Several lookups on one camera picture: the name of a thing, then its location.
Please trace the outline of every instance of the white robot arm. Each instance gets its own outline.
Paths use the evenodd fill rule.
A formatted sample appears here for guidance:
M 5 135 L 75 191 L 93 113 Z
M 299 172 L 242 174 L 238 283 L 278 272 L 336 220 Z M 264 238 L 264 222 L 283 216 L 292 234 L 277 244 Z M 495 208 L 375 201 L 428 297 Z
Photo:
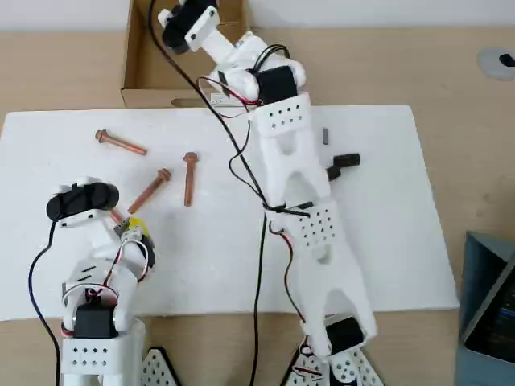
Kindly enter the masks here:
M 162 10 L 159 21 L 169 49 L 180 54 L 203 48 L 212 57 L 216 67 L 209 77 L 227 86 L 215 84 L 221 92 L 230 88 L 246 100 L 259 101 L 248 114 L 266 168 L 266 202 L 306 215 L 267 213 L 273 226 L 286 229 L 293 240 L 303 330 L 314 354 L 327 362 L 339 352 L 362 346 L 377 327 L 360 266 L 315 150 L 310 98 L 300 91 L 306 83 L 303 66 L 275 53 L 267 55 L 272 46 L 252 32 L 232 45 L 216 29 L 216 0 L 182 1 L 172 11 Z M 306 188 L 297 189 L 295 197 L 288 195 L 299 176 Z M 338 293 L 343 304 L 337 315 L 326 318 L 331 293 Z
M 141 384 L 145 326 L 131 313 L 138 286 L 154 266 L 153 244 L 135 218 L 109 226 L 116 187 L 95 179 L 65 187 L 47 214 L 62 229 L 83 228 L 91 241 L 63 284 L 61 372 L 64 386 Z

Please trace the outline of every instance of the table surface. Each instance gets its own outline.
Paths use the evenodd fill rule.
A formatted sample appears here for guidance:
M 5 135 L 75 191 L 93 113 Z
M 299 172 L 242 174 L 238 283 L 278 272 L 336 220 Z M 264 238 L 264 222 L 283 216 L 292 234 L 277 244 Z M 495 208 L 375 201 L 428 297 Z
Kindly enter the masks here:
M 515 239 L 515 85 L 487 79 L 476 64 L 483 47 L 515 51 L 515 29 L 260 34 L 304 64 L 317 104 L 412 106 L 458 283 L 467 230 Z M 19 110 L 122 108 L 123 42 L 121 32 L 0 34 L 0 118 Z M 148 343 L 167 349 L 183 384 L 248 382 L 251 315 L 145 322 Z M 380 313 L 377 322 L 380 334 L 367 349 L 386 384 L 453 384 L 457 310 Z M 260 317 L 257 384 L 280 382 L 300 336 L 291 315 Z M 0 337 L 4 383 L 52 384 L 52 344 L 37 321 L 2 322 Z

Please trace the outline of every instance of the white board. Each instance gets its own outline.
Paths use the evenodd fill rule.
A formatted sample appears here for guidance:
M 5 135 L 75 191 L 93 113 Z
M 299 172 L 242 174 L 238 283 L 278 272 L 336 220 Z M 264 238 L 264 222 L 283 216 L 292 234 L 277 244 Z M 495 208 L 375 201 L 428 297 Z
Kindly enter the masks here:
M 314 108 L 315 136 L 326 166 L 334 154 L 359 152 L 362 164 L 332 183 L 344 227 L 363 269 L 374 310 L 457 307 L 455 282 L 432 199 L 411 110 L 407 106 Z M 330 146 L 321 130 L 329 128 Z M 246 120 L 231 121 L 243 141 Z M 107 129 L 149 148 L 146 157 L 98 144 Z M 200 155 L 193 207 L 183 207 L 188 151 Z M 246 152 L 258 178 L 255 138 Z M 126 210 L 161 167 L 172 181 L 138 216 L 147 222 L 158 260 L 138 290 L 138 314 L 249 312 L 253 307 L 262 206 L 228 171 L 233 155 L 223 129 L 205 109 L 11 113 L 0 141 L 0 202 L 5 296 L 0 320 L 33 318 L 27 270 L 47 243 L 45 215 L 60 184 L 83 176 L 114 183 Z M 61 284 L 86 256 L 84 230 L 57 229 L 35 273 L 35 296 L 47 316 L 60 316 Z M 282 287 L 287 253 L 266 242 L 261 311 L 292 311 Z

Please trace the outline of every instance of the brown cardboard box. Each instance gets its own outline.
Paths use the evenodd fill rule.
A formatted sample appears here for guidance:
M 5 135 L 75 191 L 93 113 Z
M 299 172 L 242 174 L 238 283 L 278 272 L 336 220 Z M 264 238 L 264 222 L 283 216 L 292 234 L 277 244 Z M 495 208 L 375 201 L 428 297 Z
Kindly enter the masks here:
M 163 28 L 157 15 L 161 9 L 172 9 L 177 0 L 157 0 L 152 22 L 161 41 Z M 122 80 L 122 97 L 127 108 L 188 107 L 201 105 L 200 98 L 186 81 L 163 58 L 152 42 L 147 27 L 150 0 L 132 0 L 126 32 L 126 55 Z M 245 0 L 220 0 L 219 30 L 235 43 L 248 29 Z M 202 50 L 174 55 L 172 58 L 193 79 L 208 75 L 214 62 Z

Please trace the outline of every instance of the copper bolt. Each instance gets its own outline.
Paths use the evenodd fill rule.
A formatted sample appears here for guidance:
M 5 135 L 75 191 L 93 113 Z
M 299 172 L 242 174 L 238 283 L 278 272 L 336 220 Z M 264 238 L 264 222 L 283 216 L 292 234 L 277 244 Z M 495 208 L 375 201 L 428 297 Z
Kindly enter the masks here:
M 133 153 L 140 154 L 140 155 L 146 155 L 146 150 L 142 147 L 136 146 L 132 143 L 129 143 L 127 141 L 123 141 L 119 138 L 112 137 L 107 133 L 107 130 L 98 130 L 95 134 L 95 138 L 100 142 L 108 142 L 112 143 L 115 146 L 119 146 L 124 148 L 125 150 L 132 151 Z
M 109 214 L 111 215 L 111 218 L 116 224 L 120 224 L 121 222 L 123 222 L 122 215 L 115 207 L 109 211 Z
M 158 176 L 155 178 L 154 181 L 148 186 L 147 189 L 143 191 L 142 194 L 139 195 L 139 197 L 134 201 L 134 203 L 129 208 L 129 213 L 133 215 L 136 213 L 136 211 L 157 191 L 158 187 L 164 182 L 164 181 L 170 181 L 171 174 L 166 169 L 159 169 L 158 170 Z
M 195 168 L 196 163 L 199 161 L 199 156 L 192 151 L 184 155 L 186 161 L 186 188 L 184 190 L 184 206 L 190 207 L 193 200 L 193 189 L 195 186 Z

